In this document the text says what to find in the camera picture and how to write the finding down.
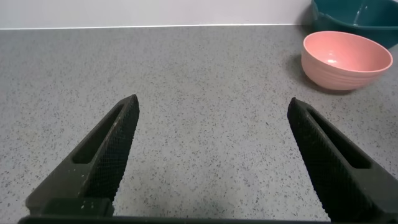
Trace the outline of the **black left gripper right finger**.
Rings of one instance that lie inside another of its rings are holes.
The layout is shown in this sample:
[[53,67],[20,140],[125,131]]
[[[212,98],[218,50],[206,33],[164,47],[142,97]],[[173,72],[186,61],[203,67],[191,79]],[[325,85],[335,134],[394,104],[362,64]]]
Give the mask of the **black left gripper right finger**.
[[397,179],[309,104],[287,112],[313,188],[333,222],[396,222]]

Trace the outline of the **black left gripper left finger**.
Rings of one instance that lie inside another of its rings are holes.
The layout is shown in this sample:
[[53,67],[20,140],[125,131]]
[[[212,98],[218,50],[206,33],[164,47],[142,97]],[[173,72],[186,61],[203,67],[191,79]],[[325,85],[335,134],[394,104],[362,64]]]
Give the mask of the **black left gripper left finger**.
[[136,95],[118,103],[39,184],[25,201],[31,215],[52,200],[114,200],[139,119]]

